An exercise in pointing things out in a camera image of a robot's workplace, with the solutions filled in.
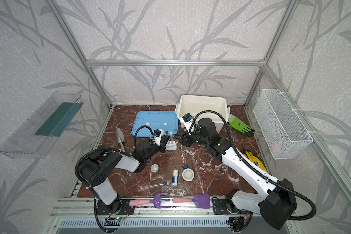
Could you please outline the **white test tube rack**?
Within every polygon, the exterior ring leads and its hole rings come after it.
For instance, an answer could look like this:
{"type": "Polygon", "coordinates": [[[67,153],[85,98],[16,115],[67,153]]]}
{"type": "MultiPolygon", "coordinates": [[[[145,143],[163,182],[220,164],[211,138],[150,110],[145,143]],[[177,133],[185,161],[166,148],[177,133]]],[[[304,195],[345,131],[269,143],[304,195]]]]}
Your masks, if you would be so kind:
{"type": "Polygon", "coordinates": [[[172,151],[172,150],[176,150],[176,149],[177,149],[177,143],[175,140],[169,140],[166,143],[166,146],[165,146],[166,151],[172,151]]]}

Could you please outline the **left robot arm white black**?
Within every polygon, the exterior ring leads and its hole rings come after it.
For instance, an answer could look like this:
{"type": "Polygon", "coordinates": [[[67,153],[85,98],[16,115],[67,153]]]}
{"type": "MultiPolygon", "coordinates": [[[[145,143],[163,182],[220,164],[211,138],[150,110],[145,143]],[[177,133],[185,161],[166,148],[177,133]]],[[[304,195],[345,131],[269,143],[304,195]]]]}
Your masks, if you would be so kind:
{"type": "Polygon", "coordinates": [[[103,204],[110,206],[120,201],[109,175],[116,168],[140,173],[157,152],[164,153],[170,136],[162,129],[152,130],[143,125],[134,134],[134,151],[127,154],[121,150],[101,146],[82,156],[76,166],[75,175],[103,204]]]}

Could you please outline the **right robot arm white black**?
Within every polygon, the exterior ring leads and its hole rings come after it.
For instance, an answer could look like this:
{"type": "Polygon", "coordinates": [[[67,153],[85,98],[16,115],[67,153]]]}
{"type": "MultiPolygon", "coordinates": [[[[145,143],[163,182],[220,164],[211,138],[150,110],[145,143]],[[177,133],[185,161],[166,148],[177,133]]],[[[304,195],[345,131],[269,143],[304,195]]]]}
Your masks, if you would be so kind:
{"type": "Polygon", "coordinates": [[[273,228],[281,229],[287,220],[302,221],[314,217],[317,208],[314,202],[293,189],[287,179],[279,180],[249,161],[236,147],[231,133],[220,137],[211,118],[197,118],[187,113],[179,118],[185,127],[176,138],[183,146],[193,143],[205,146],[206,152],[237,172],[256,191],[255,194],[237,190],[230,198],[238,210],[247,210],[261,217],[273,228]]]}

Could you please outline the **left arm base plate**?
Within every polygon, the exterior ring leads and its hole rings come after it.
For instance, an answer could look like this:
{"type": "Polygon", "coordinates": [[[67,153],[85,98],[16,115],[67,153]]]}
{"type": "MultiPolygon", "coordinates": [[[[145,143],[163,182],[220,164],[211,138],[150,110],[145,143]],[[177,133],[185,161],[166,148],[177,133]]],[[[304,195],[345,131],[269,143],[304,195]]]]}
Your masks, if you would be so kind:
{"type": "Polygon", "coordinates": [[[97,215],[133,215],[135,207],[130,206],[129,203],[130,200],[124,199],[107,206],[99,200],[95,206],[95,211],[97,215]]]}

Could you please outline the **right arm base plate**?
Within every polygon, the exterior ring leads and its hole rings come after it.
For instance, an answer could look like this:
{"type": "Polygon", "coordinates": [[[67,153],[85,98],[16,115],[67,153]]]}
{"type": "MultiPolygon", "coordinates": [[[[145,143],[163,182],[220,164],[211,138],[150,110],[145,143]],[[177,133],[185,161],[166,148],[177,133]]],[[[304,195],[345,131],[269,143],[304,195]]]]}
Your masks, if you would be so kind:
{"type": "Polygon", "coordinates": [[[216,215],[246,215],[249,212],[247,210],[239,210],[236,206],[234,206],[233,202],[229,199],[225,198],[211,198],[213,213],[216,215]]]}

